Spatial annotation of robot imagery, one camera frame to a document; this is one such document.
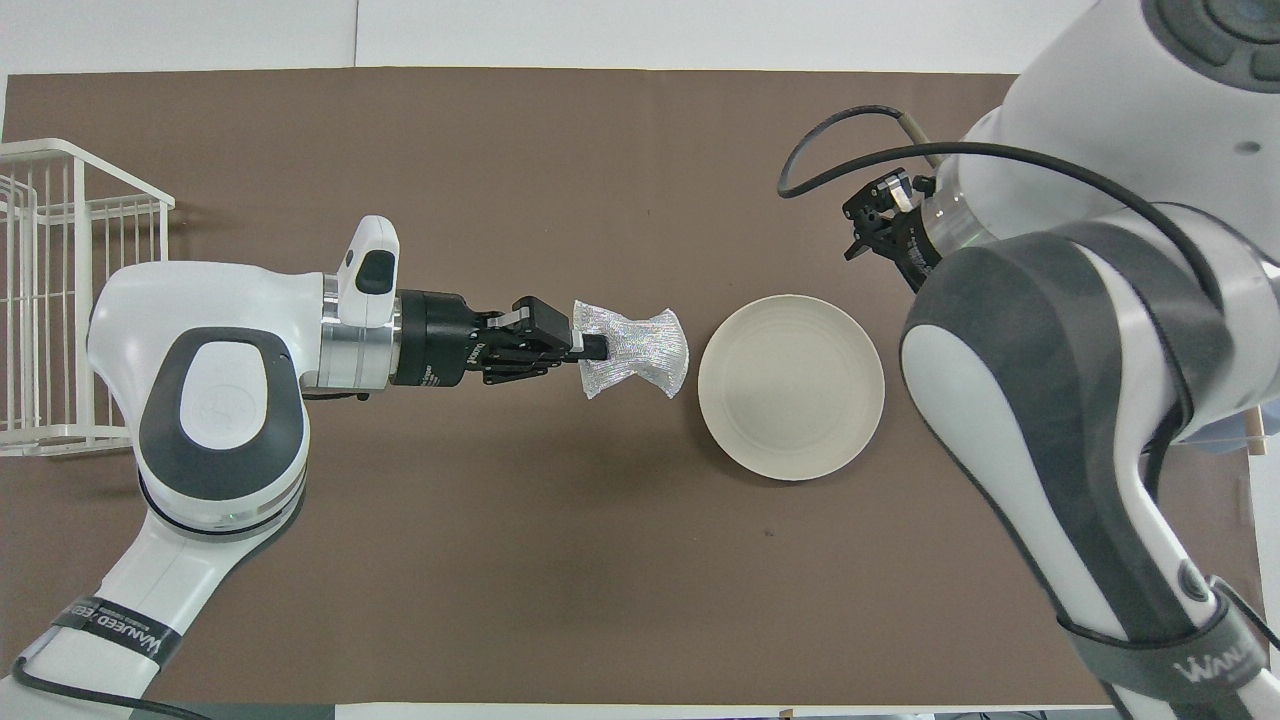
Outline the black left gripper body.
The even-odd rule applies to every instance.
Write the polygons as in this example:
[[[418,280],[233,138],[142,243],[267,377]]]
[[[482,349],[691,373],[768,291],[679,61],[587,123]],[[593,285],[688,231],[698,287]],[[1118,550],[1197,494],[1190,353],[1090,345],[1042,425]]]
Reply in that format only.
[[[456,293],[398,292],[398,386],[457,386],[467,372],[486,384],[547,374],[576,346],[570,319],[525,296],[507,313],[472,310]]]

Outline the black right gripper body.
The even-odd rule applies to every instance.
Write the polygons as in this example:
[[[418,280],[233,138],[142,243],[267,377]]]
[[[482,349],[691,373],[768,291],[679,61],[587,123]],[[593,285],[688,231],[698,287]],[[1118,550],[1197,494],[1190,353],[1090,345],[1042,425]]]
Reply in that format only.
[[[891,260],[913,293],[940,265],[941,255],[925,232],[923,208],[910,211],[870,210],[870,251]]]

